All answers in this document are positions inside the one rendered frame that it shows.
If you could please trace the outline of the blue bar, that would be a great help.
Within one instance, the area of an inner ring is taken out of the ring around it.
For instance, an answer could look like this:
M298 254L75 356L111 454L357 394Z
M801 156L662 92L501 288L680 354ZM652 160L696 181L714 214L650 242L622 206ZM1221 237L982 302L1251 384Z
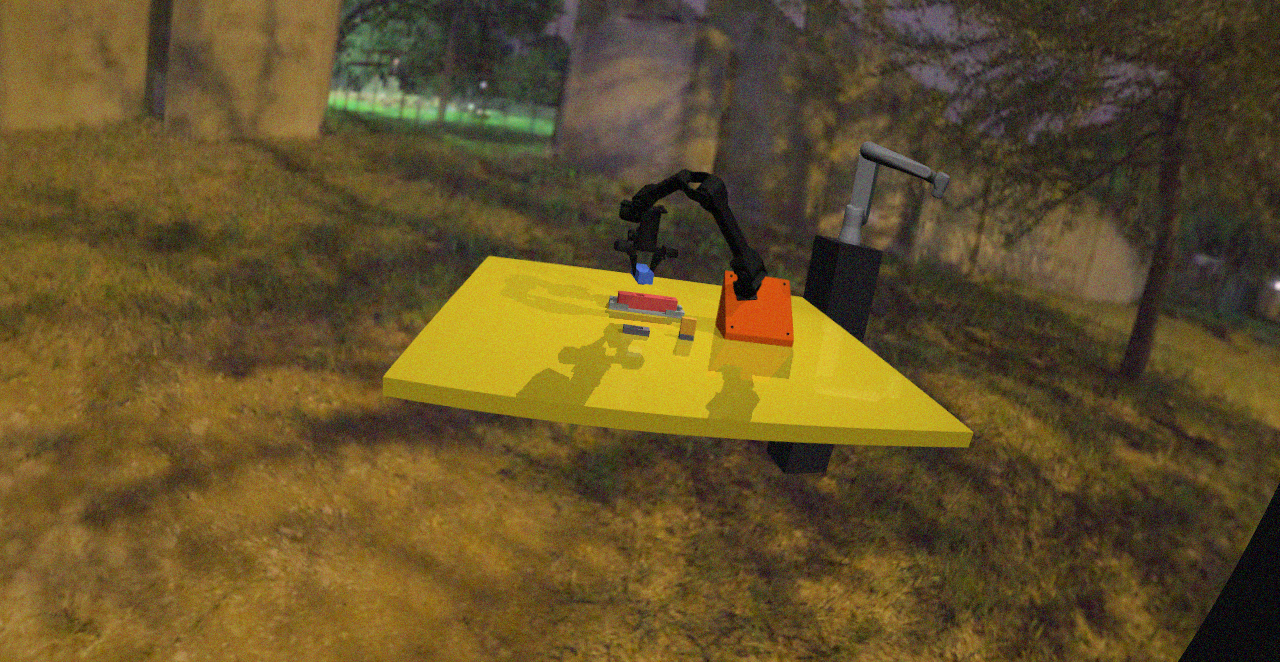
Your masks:
M631 275L634 277L632 268L631 268ZM636 273L635 273L634 279L637 282L637 284L641 284L641 286L649 284L649 286L652 286L653 284L653 278L654 278L654 273L652 273L652 269L648 268L646 264L636 264Z

